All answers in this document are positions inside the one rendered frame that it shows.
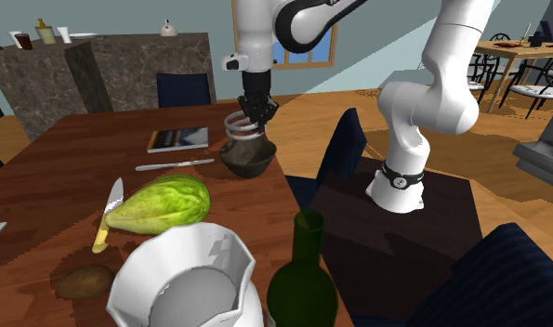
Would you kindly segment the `black metal chair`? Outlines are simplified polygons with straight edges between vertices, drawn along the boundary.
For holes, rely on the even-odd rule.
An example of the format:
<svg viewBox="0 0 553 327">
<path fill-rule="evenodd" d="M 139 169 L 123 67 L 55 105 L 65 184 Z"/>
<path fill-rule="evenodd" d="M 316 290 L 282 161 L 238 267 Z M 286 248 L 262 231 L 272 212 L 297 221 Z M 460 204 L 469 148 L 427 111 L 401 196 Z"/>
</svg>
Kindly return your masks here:
<svg viewBox="0 0 553 327">
<path fill-rule="evenodd" d="M 519 81 L 521 80 L 524 72 L 527 69 L 539 71 L 538 81 L 544 78 L 546 80 L 546 84 L 519 85 Z M 534 98 L 534 102 L 531 108 L 528 110 L 528 113 L 526 114 L 526 118 L 528 118 L 533 109 L 538 110 L 545 104 L 548 99 L 553 99 L 553 59 L 550 59 L 544 67 L 532 65 L 528 62 L 528 60 L 524 60 L 519 67 L 518 73 L 512 78 L 511 82 L 509 83 L 501 99 L 499 107 L 504 104 L 509 92 L 514 92 L 526 97 Z"/>
<path fill-rule="evenodd" d="M 480 90 L 478 101 L 481 101 L 494 77 L 498 73 L 502 73 L 504 69 L 505 67 L 497 56 L 476 53 L 472 55 L 472 61 L 467 69 L 468 86 L 471 91 Z"/>
</svg>

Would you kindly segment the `dark green glass bottle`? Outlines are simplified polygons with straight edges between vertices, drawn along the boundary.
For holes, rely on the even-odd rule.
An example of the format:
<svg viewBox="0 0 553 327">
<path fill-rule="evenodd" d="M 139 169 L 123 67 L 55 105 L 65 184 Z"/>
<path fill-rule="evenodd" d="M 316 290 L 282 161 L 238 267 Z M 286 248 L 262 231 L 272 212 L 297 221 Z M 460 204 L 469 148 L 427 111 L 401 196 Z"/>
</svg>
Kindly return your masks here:
<svg viewBox="0 0 553 327">
<path fill-rule="evenodd" d="M 267 327 L 335 327 L 337 291 L 321 267 L 323 223 L 316 211 L 296 214 L 292 259 L 270 281 Z"/>
</svg>

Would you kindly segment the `silver table knife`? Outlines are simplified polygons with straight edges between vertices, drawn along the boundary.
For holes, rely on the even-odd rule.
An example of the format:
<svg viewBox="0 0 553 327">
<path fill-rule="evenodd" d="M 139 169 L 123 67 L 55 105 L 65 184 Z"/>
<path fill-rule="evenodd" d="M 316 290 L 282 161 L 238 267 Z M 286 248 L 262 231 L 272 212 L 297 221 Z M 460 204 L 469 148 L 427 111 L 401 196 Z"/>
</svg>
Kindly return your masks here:
<svg viewBox="0 0 553 327">
<path fill-rule="evenodd" d="M 184 161 L 179 163 L 145 164 L 145 165 L 136 166 L 135 171 L 151 171 L 151 170 L 166 169 L 166 168 L 193 166 L 193 165 L 199 165 L 199 164 L 210 164 L 210 163 L 213 163 L 214 161 L 215 159 L 209 158 L 209 159 L 198 159 L 193 161 Z"/>
</svg>

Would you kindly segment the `dark robot stand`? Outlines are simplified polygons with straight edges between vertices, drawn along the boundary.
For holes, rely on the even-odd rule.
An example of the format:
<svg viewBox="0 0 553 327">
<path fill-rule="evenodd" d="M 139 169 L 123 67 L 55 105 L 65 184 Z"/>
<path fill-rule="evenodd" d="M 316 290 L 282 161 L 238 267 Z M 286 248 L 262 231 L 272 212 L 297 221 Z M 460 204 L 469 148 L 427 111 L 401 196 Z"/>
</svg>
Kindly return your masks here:
<svg viewBox="0 0 553 327">
<path fill-rule="evenodd" d="M 481 240 L 481 227 L 469 181 L 433 172 L 423 209 L 382 209 L 365 193 L 379 166 L 361 158 L 349 178 L 328 173 L 309 207 L 323 215 L 323 259 L 348 313 L 406 321 Z"/>
</svg>

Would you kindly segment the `white pitcher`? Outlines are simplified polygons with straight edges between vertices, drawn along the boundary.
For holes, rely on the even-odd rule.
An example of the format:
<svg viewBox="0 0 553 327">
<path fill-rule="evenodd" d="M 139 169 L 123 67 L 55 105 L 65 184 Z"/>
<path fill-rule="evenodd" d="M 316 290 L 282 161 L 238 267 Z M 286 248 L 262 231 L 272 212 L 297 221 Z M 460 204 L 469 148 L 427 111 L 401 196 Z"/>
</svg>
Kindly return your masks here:
<svg viewBox="0 0 553 327">
<path fill-rule="evenodd" d="M 255 264 L 230 229 L 173 227 L 129 256 L 106 310 L 118 327 L 264 327 Z"/>
</svg>

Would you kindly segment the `yellow handled knife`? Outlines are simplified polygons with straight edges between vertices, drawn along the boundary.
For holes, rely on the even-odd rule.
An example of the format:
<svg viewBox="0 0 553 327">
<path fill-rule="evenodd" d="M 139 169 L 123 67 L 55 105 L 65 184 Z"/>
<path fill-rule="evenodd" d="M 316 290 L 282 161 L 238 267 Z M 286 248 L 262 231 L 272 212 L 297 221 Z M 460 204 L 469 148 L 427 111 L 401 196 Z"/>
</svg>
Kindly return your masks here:
<svg viewBox="0 0 553 327">
<path fill-rule="evenodd" d="M 92 252 L 94 254 L 101 253 L 109 246 L 109 244 L 106 243 L 106 239 L 110 228 L 105 222 L 105 217 L 110 211 L 112 211 L 114 208 L 119 206 L 123 202 L 123 200 L 124 200 L 124 183 L 123 183 L 123 180 L 119 177 L 112 185 L 111 193 L 107 201 L 107 204 L 105 206 L 96 238 L 92 245 Z"/>
</svg>

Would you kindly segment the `grey stepped furniture block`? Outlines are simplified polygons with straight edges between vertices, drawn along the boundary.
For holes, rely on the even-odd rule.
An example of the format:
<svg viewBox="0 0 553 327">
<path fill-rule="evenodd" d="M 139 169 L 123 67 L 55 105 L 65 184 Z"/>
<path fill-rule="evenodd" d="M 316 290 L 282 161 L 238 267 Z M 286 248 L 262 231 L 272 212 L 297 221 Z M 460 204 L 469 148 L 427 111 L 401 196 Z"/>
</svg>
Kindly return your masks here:
<svg viewBox="0 0 553 327">
<path fill-rule="evenodd" d="M 553 116 L 537 141 L 519 143 L 512 154 L 518 168 L 553 186 Z"/>
</svg>

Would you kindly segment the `brown potato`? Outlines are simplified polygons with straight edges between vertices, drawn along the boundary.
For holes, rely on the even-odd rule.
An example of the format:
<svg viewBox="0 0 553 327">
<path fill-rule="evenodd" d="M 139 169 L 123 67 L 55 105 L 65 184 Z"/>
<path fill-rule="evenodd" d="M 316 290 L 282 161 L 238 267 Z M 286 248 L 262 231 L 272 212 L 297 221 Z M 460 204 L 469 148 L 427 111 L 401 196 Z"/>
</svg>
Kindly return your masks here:
<svg viewBox="0 0 553 327">
<path fill-rule="evenodd" d="M 108 293 L 114 272 L 103 265 L 91 264 L 69 272 L 59 284 L 59 297 L 71 300 L 95 299 Z"/>
</svg>

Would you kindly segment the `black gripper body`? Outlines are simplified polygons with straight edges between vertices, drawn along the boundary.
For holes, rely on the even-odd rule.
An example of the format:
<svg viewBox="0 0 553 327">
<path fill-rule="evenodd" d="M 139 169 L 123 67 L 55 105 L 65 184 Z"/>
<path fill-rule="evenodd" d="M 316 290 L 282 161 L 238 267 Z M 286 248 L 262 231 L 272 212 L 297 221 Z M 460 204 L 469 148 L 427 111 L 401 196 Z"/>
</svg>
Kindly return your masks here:
<svg viewBox="0 0 553 327">
<path fill-rule="evenodd" d="M 242 72 L 242 81 L 244 94 L 248 100 L 252 100 L 257 105 L 257 109 L 262 104 L 271 99 L 271 70 L 264 72 Z"/>
</svg>

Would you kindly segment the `wooden framed window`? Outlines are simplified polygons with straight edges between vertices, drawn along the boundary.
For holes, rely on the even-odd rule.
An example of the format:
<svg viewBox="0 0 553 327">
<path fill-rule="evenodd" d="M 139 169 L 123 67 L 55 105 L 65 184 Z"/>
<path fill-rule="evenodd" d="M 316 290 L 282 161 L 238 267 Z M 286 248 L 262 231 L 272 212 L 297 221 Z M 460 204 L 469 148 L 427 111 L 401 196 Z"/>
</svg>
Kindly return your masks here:
<svg viewBox="0 0 553 327">
<path fill-rule="evenodd" d="M 352 0 L 231 0 L 236 51 L 224 71 L 332 67 L 335 24 Z"/>
</svg>

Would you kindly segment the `brown wooden table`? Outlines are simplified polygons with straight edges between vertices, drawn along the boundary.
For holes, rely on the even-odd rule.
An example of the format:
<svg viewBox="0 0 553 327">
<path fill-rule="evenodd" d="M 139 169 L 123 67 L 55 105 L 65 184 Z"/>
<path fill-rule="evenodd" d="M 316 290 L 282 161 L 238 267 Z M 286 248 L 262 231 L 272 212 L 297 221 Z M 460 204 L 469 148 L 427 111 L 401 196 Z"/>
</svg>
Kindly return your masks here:
<svg viewBox="0 0 553 327">
<path fill-rule="evenodd" d="M 298 206 L 282 168 L 241 179 L 218 158 L 224 119 L 236 103 L 70 115 L 0 169 L 0 327 L 116 327 L 107 300 L 56 294 L 70 271 L 88 264 L 118 270 L 143 237 L 113 230 L 108 249 L 91 250 L 112 185 L 133 193 L 168 174 L 190 174 L 208 187 L 208 220 L 236 232 L 256 260 L 252 280 L 265 295 L 292 255 Z M 206 148 L 148 153 L 154 131 L 206 126 Z M 145 164 L 213 158 L 213 163 L 135 171 Z"/>
</svg>

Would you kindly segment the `dark grey bowl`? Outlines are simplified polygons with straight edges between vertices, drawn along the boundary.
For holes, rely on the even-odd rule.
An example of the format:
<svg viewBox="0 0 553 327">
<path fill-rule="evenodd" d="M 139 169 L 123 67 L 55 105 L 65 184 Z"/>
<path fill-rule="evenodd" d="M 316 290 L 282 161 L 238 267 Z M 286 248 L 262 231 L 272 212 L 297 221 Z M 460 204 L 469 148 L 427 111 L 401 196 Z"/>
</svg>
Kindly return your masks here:
<svg viewBox="0 0 553 327">
<path fill-rule="evenodd" d="M 266 137 L 250 140 L 230 140 L 219 150 L 221 161 L 238 177 L 260 176 L 270 165 L 277 151 Z"/>
</svg>

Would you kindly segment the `grey marble counter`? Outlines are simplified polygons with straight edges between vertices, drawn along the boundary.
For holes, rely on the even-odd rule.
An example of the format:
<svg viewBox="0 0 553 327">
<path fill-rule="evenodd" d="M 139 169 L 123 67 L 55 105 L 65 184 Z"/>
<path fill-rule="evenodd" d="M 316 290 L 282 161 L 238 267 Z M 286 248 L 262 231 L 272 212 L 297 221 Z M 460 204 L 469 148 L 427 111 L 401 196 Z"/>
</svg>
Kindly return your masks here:
<svg viewBox="0 0 553 327">
<path fill-rule="evenodd" d="M 216 89 L 207 33 L 111 34 L 69 44 L 0 50 L 0 89 L 29 140 L 66 115 L 160 108 L 157 73 L 206 73 Z"/>
</svg>

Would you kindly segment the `light wooden dining table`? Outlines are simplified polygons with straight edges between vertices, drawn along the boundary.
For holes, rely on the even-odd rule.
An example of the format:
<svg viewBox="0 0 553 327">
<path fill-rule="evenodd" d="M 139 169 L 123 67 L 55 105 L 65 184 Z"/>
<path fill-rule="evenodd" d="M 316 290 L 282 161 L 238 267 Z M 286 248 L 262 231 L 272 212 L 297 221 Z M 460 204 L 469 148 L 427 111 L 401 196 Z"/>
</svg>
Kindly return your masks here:
<svg viewBox="0 0 553 327">
<path fill-rule="evenodd" d="M 479 41 L 475 53 L 496 56 L 502 59 L 507 59 L 507 65 L 504 69 L 497 88 L 493 93 L 493 97 L 488 108 L 488 113 L 491 113 L 496 104 L 496 99 L 500 95 L 503 89 L 503 83 L 508 78 L 509 72 L 514 65 L 514 62 L 518 59 L 532 59 L 536 62 L 538 59 L 551 59 L 553 58 L 553 43 L 543 43 L 539 47 L 531 47 L 528 42 L 523 42 L 521 46 L 517 47 L 502 47 L 497 46 L 496 41 Z"/>
</svg>

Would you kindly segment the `dark cover book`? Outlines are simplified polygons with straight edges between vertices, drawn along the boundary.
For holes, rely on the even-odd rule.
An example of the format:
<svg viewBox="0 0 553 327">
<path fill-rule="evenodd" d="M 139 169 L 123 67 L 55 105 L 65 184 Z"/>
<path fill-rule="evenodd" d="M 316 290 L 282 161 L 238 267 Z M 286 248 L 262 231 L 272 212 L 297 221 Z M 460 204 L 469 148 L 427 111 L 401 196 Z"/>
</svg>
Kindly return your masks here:
<svg viewBox="0 0 553 327">
<path fill-rule="evenodd" d="M 208 146 L 209 136 L 206 126 L 159 130 L 151 134 L 148 153 L 201 149 Z"/>
</svg>

